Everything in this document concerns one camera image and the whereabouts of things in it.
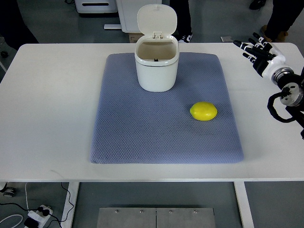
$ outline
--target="power strip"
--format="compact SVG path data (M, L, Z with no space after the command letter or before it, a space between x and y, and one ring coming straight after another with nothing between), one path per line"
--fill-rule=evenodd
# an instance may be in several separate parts
M24 222L24 228L43 228L51 214L53 210L44 205L41 205L36 212L31 210L28 213L29 218Z

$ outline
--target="black cable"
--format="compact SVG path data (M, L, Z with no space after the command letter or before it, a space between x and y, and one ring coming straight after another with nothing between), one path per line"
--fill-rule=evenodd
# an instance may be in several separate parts
M59 226L60 226L60 228L62 228L61 225L60 225L60 223L61 223L61 222L65 222L65 221L67 220L67 217L68 217L69 212L74 208L74 204L72 204L71 201L70 201L70 199L71 199L71 193L70 193L70 191L69 191L68 189L64 188L63 185L62 185L62 183L61 183L61 187L62 187L64 190L66 190L66 191L68 192L68 194L69 194L68 202L72 205L72 208L67 212L67 214L66 214L66 219L63 220L63 221L60 221L56 216L54 216L54 215L52 215L52 214L49 214L51 217L53 217L53 218L55 218L55 219L52 220L46 228L48 228L48 227L51 225L51 223L52 223L53 221L57 221L58 224L59 224ZM2 205L2 206L3 206L3 205L16 205L16 206L20 207L23 211L38 210L38 209L24 209L23 207L21 207L21 206L20 206L19 204L17 204L17 203L0 203L0 205Z
M17 203L0 203L0 205L16 205L16 206L18 206L18 207L20 207L22 210L24 210L24 211L30 211L30 210L37 210L37 208L35 208L35 209L24 209L23 207L21 207L19 204L17 204Z
M18 207L20 207L22 210L24 210L24 211L30 211L30 210L38 210L37 208L36 209L24 209L23 207L21 207L19 204L17 204L17 203L0 203L0 205L16 205L16 206L18 206ZM54 217L56 220L55 221L58 221L58 223L59 223L59 226L60 226L60 228L62 228L61 227L61 225L60 225L60 221L59 221L59 219L56 217L56 216L54 216L54 215L52 215L52 214L49 214L50 216L52 216L52 217Z
M268 100L268 104L267 104L267 108L270 112L270 114L278 121L282 122L282 123L290 123L292 121L294 121L295 119L293 117L289 118L289 119L283 119L282 117L279 116L279 114L276 112L276 109L274 108L274 102L276 98L279 97L285 97L287 95L289 95L289 92L280 92L277 94L273 94L269 100Z
M66 190L66 191L68 192L68 194L69 194L69 196L68 196L68 202L72 205L72 208L67 212L67 214L66 214L66 219L65 219L65 220L59 221L59 220L56 218L56 220L52 220L46 228L48 228L48 227L51 225L51 223L52 223L53 221L57 221L58 223L60 223L60 222L65 222L65 221L67 220L67 217L68 217L69 212L74 208L74 204L72 204L71 201L70 201L70 199L71 199L71 193L70 193L70 191L69 191L68 189L64 188L63 185L62 185L62 183L61 183L61 187L62 187L64 190Z

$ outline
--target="shoe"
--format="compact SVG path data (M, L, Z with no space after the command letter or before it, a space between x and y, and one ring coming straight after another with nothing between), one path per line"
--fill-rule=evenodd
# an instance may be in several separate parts
M250 6L249 9L251 10L259 10L261 7L265 6L266 0L254 0Z
M261 28L261 32L263 33L263 37L267 42L272 42L272 40L270 38L265 36L266 29L267 29L267 25L263 25L262 28ZM281 31L279 33L279 35L277 36L277 38L275 39L275 42L283 43L283 42L285 42L285 39L286 39L287 36L288 36L288 32Z
M190 40L192 38L192 32L188 35L183 35L181 36L180 40L179 40L179 43L190 43Z
M287 36L288 36L288 32L280 32L277 38L275 39L275 41L279 43L285 42Z

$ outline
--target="person's leg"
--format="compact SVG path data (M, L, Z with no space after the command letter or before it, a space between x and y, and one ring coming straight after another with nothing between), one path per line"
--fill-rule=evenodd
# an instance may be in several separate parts
M279 33L282 31L282 25L285 23L285 17L283 16L286 12L285 0L273 0L273 9L270 20L267 24L265 36L274 41Z
M170 0L170 7L175 10L177 15L177 31L179 35L191 34L191 16L188 0Z
M282 31L288 31L290 29L304 8L303 0L289 0L288 2L289 4L286 7L290 13L286 15L285 23L282 25Z
M0 0L0 34L16 50L23 44L38 43L24 24L16 0Z
M272 41L278 38L281 32L287 32L304 7L304 1L273 0L273 11L267 24L265 36Z

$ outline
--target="lemon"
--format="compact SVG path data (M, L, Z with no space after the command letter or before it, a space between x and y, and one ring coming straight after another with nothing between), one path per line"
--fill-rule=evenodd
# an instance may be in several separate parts
M212 120L218 113L214 104L209 102L197 102L190 109L190 113L196 120L208 121Z

